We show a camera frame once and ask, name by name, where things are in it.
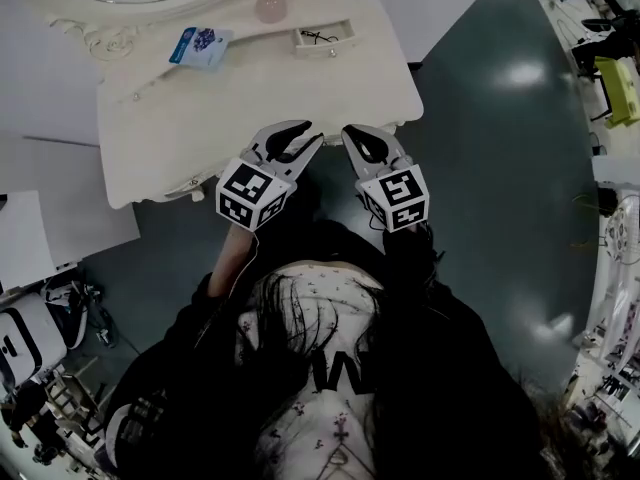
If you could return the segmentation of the blue face mask packet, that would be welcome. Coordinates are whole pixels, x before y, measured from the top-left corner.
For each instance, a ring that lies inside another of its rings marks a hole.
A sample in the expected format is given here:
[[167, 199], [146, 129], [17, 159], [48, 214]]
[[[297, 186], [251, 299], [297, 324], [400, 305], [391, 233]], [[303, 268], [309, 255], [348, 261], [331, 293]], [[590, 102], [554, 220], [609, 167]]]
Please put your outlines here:
[[175, 66], [215, 71], [234, 33], [227, 29], [186, 28], [169, 57]]

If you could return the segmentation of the white ornate dressing table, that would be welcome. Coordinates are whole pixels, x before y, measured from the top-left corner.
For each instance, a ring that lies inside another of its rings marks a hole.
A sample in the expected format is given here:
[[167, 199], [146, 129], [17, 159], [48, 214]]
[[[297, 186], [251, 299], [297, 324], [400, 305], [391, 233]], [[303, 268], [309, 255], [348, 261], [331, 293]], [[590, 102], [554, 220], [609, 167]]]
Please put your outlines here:
[[[114, 208], [162, 201], [221, 171], [261, 128], [312, 122], [337, 143], [348, 124], [401, 125], [423, 104], [379, 0], [286, 0], [286, 17], [257, 18], [257, 0], [146, 30], [98, 86], [99, 144]], [[359, 42], [335, 58], [298, 58], [292, 30], [350, 19]], [[215, 71], [169, 57], [188, 27], [234, 33]]]

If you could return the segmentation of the pink glass perfume bottle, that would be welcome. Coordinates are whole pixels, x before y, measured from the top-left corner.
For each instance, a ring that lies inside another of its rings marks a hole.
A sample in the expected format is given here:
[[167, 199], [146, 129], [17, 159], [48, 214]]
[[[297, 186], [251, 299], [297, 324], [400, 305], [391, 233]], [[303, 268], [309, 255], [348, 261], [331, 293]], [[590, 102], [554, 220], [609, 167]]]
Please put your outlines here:
[[257, 0], [254, 11], [260, 22], [277, 23], [287, 15], [287, 2], [286, 0]]

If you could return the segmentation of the person's right forearm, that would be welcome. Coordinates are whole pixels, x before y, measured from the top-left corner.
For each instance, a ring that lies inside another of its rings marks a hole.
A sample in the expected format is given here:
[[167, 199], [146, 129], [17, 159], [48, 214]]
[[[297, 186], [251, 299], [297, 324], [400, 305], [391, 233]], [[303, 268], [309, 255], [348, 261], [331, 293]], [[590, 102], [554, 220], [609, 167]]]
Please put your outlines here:
[[433, 232], [426, 221], [383, 233], [390, 284], [395, 290], [426, 290], [436, 280], [441, 254], [433, 242]]

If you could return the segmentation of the small white drawer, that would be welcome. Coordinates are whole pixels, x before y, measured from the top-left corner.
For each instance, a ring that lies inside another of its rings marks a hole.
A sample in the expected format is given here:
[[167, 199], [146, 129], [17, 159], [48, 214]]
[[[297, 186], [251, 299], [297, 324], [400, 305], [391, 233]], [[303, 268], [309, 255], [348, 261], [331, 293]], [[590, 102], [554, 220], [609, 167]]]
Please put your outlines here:
[[[312, 40], [303, 38], [301, 30], [319, 32], [322, 36], [337, 36], [338, 42], [313, 44]], [[359, 37], [354, 31], [350, 19], [323, 25], [296, 28], [292, 30], [293, 52], [298, 58], [335, 58], [339, 53], [354, 47], [359, 42]]]

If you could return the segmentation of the person's torso in black jacket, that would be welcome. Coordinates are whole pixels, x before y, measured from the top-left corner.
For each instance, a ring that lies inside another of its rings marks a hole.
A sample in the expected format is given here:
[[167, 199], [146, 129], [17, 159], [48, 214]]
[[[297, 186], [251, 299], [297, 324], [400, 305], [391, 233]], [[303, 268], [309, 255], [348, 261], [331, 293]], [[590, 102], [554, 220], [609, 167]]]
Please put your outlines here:
[[107, 411], [119, 480], [548, 480], [536, 410], [438, 278], [277, 218], [228, 296], [201, 281]]

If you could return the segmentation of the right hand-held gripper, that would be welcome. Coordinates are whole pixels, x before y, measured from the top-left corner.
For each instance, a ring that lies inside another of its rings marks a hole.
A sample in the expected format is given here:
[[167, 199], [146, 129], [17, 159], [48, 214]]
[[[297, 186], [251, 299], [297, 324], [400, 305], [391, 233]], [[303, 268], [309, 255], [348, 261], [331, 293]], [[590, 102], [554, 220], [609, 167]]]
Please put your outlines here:
[[394, 135], [381, 128], [350, 124], [342, 129], [341, 139], [359, 179], [356, 188], [365, 208], [388, 232], [428, 220], [430, 195], [419, 165], [375, 175], [377, 164], [390, 165], [404, 155]]

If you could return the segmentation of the white robot device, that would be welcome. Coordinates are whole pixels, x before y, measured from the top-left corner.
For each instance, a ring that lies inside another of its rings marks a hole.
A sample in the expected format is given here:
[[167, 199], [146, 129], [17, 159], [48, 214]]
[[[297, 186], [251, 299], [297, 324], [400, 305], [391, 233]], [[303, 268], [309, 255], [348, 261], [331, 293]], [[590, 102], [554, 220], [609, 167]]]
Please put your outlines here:
[[43, 299], [34, 293], [0, 310], [0, 381], [7, 391], [55, 367], [67, 346]]

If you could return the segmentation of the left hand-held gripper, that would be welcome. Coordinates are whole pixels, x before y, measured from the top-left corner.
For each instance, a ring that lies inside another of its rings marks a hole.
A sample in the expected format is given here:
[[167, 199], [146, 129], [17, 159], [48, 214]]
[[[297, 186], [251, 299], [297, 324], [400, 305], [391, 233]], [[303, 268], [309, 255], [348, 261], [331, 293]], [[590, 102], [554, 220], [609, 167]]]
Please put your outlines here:
[[309, 120], [287, 120], [260, 129], [248, 149], [229, 161], [218, 181], [217, 213], [250, 232], [280, 213], [295, 181], [324, 143], [324, 134], [319, 133], [296, 151], [286, 151], [311, 126]]

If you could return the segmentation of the large white board table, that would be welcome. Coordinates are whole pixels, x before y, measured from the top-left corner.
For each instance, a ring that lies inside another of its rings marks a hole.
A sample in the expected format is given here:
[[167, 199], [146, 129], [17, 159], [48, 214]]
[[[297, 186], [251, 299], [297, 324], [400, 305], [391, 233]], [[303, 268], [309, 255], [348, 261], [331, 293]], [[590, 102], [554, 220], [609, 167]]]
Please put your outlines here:
[[97, 147], [0, 134], [0, 210], [22, 191], [39, 193], [56, 273], [140, 237], [133, 208], [108, 201]]

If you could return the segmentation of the person's left forearm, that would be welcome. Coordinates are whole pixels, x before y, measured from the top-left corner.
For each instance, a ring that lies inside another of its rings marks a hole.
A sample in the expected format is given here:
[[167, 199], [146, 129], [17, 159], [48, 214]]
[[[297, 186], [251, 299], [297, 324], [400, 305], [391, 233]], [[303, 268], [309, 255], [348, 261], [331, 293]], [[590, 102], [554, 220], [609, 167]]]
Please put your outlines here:
[[255, 235], [232, 224], [211, 272], [206, 295], [210, 298], [228, 296], [254, 253]]

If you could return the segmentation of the small white board table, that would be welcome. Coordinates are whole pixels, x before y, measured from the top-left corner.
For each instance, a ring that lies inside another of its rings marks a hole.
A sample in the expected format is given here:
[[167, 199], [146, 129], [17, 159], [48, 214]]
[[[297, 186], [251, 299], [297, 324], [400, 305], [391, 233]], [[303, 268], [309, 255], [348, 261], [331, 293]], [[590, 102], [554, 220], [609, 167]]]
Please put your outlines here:
[[0, 283], [5, 290], [56, 273], [46, 237], [39, 193], [13, 192], [0, 210]]

